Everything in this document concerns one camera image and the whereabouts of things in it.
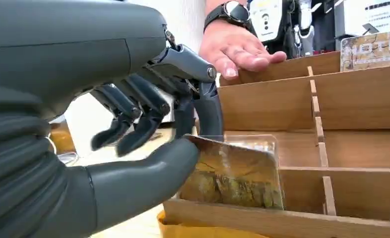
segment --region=wristwatch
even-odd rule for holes
[[[225,2],[210,12],[205,19],[204,31],[212,21],[217,19],[222,19],[230,24],[244,27],[255,34],[248,9],[238,1]]]

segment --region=watch face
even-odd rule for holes
[[[247,22],[250,19],[249,11],[237,1],[229,1],[224,5],[225,13],[237,22]]]

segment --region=fingertip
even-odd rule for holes
[[[226,80],[234,80],[239,77],[238,68],[229,58],[222,58],[216,62],[215,67]]]
[[[287,59],[287,54],[283,51],[277,51],[272,54],[271,63],[280,63]]]
[[[269,60],[265,57],[255,57],[251,62],[252,64],[249,68],[251,71],[261,71],[269,65]]]

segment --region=wooden organizer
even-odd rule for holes
[[[288,60],[219,88],[226,135],[276,137],[285,211],[171,199],[166,222],[270,238],[390,238],[390,66],[339,72],[339,60]]]

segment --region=human hand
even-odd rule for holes
[[[199,55],[227,79],[238,77],[238,69],[261,71],[270,63],[285,61],[286,53],[269,54],[257,37],[243,27],[215,20],[204,32]]]

